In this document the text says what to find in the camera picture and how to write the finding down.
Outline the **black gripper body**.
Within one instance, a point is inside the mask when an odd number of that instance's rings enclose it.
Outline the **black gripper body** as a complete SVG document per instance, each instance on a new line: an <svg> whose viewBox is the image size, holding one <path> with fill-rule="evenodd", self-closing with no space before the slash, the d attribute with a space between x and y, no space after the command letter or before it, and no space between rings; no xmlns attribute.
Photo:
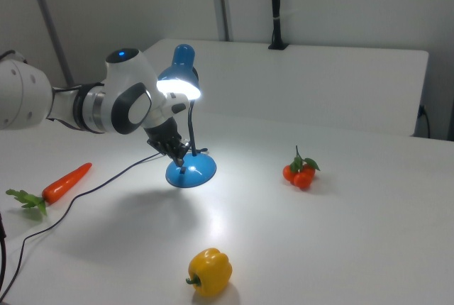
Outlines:
<svg viewBox="0 0 454 305"><path fill-rule="evenodd" d="M148 135L147 143L159 153L182 156L182 137L178 133L177 122L173 117L156 127L145 128L145 133Z"/></svg>

